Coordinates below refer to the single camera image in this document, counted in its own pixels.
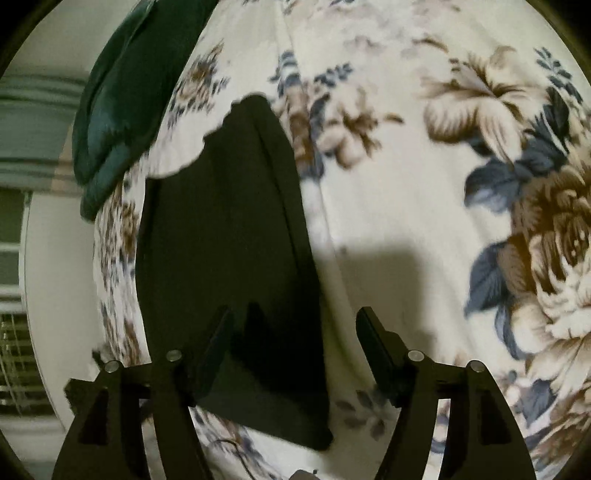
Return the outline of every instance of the metal screw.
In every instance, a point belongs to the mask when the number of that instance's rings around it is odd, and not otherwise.
[[[486,370],[484,364],[479,360],[473,360],[472,362],[470,362],[470,368],[479,374]]]
[[[166,360],[169,362],[176,362],[183,357],[181,350],[171,350],[166,354]]]
[[[420,352],[419,350],[410,350],[408,353],[408,357],[413,362],[422,362],[423,360],[425,360],[425,354],[423,352]]]
[[[105,365],[105,372],[108,374],[114,373],[119,369],[119,362],[117,360],[111,360]]]

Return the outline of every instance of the blue leaf print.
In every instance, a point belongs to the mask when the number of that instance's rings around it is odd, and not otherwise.
[[[353,68],[349,63],[337,65],[334,69],[327,69],[324,73],[314,77],[315,82],[320,82],[328,88],[336,87],[337,80],[344,82],[349,75],[353,73]]]
[[[564,88],[569,93],[569,95],[575,97],[579,105],[583,103],[583,97],[581,97],[581,94],[572,83],[568,82]]]
[[[468,142],[472,147],[472,150],[481,157],[490,157],[492,155],[492,150],[488,148],[488,145],[478,130],[476,130],[471,137],[467,138],[466,142]]]
[[[517,346],[513,330],[511,330],[511,303],[512,300],[508,299],[499,305],[495,316],[495,331],[499,340],[505,344],[515,360],[525,360],[527,354]]]
[[[437,415],[437,420],[435,421],[436,425],[445,425],[446,427],[449,426],[449,417],[444,414]],[[445,440],[437,440],[435,438],[431,439],[431,451],[433,453],[443,454],[445,452]]]
[[[531,452],[534,448],[538,446],[538,444],[542,441],[542,439],[550,433],[552,430],[551,427],[545,427],[541,429],[539,432],[530,435],[529,437],[525,438],[525,445],[527,449]]]
[[[509,290],[497,262],[497,255],[505,243],[489,245],[472,265],[470,294],[464,308],[466,317],[473,312],[495,307],[509,297]]]
[[[552,122],[556,124],[556,128],[562,129],[558,123],[561,120],[558,119],[557,122],[551,110],[548,110],[548,114],[552,115]],[[554,144],[552,135],[541,116],[535,118],[532,126],[532,136],[528,139],[527,146],[518,161],[534,176],[546,176],[551,170],[559,170],[567,162],[567,158],[564,152]]]
[[[548,80],[556,88],[566,90],[567,93],[574,97],[579,105],[581,105],[583,103],[583,98],[575,86],[570,82],[564,82],[558,78],[562,77],[564,80],[571,80],[573,76],[563,68],[558,60],[552,59],[552,55],[547,48],[542,48],[542,50],[537,50],[535,48],[534,50],[541,57],[536,60],[537,64],[551,73],[551,75],[548,75]]]
[[[301,84],[300,71],[295,57],[291,50],[286,50],[279,55],[275,75],[269,78],[269,82],[277,83],[279,98],[285,96],[286,88]]]
[[[556,88],[564,88],[564,83],[558,78],[556,78],[554,75],[550,75],[548,77],[548,80],[551,81],[552,85],[554,85]]]
[[[464,204],[485,205],[495,213],[507,210],[521,192],[515,169],[497,158],[476,168],[466,178]]]
[[[533,385],[522,394],[517,407],[525,417],[528,428],[539,419],[556,400],[556,395],[550,388],[548,380],[537,379]]]
[[[546,70],[550,70],[550,71],[552,71],[552,68],[550,68],[550,66],[549,66],[549,65],[548,65],[548,64],[547,64],[547,63],[546,63],[544,60],[540,60],[540,59],[538,59],[538,60],[537,60],[537,64],[538,64],[540,67],[542,67],[542,68],[544,68],[544,69],[546,69]]]
[[[557,90],[549,88],[548,96],[550,105],[544,105],[544,115],[548,125],[566,149],[565,139],[569,137],[569,107]]]
[[[561,77],[566,78],[567,80],[570,80],[573,77],[569,72],[567,72],[566,70],[563,70],[563,69],[560,69],[558,71],[558,75],[560,75]]]

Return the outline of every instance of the printed flower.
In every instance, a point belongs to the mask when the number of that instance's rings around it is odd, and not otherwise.
[[[430,99],[424,112],[429,137],[458,143],[479,132],[501,160],[515,161],[525,146],[528,119],[540,111],[545,90],[520,75],[512,47],[498,47],[488,59],[451,59],[452,80],[424,80]]]
[[[368,423],[371,425],[370,435],[374,440],[381,438],[386,432],[386,424],[392,420],[388,412],[387,399],[376,385],[369,393],[357,390],[359,407],[352,403],[339,400],[336,406],[345,413],[345,425],[350,429],[360,429]]]
[[[382,147],[370,136],[380,121],[404,123],[393,113],[377,115],[361,87],[356,89],[356,95],[347,93],[339,95],[338,101],[327,103],[323,130],[316,141],[318,149],[322,153],[333,153],[343,168],[357,165]]]
[[[209,113],[212,110],[214,96],[225,89],[230,81],[228,77],[217,76],[217,59],[222,51],[223,42],[220,42],[207,54],[199,55],[179,81],[168,107],[169,129],[186,112],[205,110]]]
[[[567,460],[591,428],[591,382],[559,402],[550,421],[550,431],[532,451],[532,459],[546,465]]]
[[[513,235],[498,254],[515,301],[511,328],[531,378],[559,399],[591,369],[591,168],[563,167],[531,180],[512,211]]]

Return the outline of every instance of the black clamp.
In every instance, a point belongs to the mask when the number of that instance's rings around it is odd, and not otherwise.
[[[421,480],[439,399],[451,409],[439,480],[535,480],[523,436],[486,366],[438,364],[387,332],[371,308],[357,315],[357,336],[378,388],[401,407],[376,480]]]
[[[454,367],[409,351],[370,308],[359,311],[356,328],[378,387],[402,409],[376,480],[423,478],[442,398],[451,409],[439,480],[535,480],[521,432],[482,362]],[[138,367],[109,362],[94,382],[71,380],[76,416],[53,480],[149,480],[140,399],[151,403],[167,480],[213,480],[187,407],[209,392],[232,331],[231,312],[220,309],[210,335],[191,348]],[[298,471],[296,478],[315,477]]]
[[[151,364],[124,368],[108,362],[94,382],[71,380],[77,399],[53,480],[150,480],[141,430],[140,400],[149,401],[167,480],[213,480],[187,407],[213,383],[233,331],[222,308],[210,335]]]

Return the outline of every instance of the floral bedspread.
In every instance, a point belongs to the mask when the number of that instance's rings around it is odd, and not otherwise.
[[[252,92],[301,175],[335,441],[311,452],[195,409],[215,474],[374,477],[397,411],[356,340],[370,305],[410,348],[484,361],[552,478],[591,426],[591,87],[558,35],[523,0],[220,0],[158,138],[96,220],[106,338],[126,365],[150,361],[134,281],[144,180],[197,158]],[[442,401],[425,479],[448,418]]]

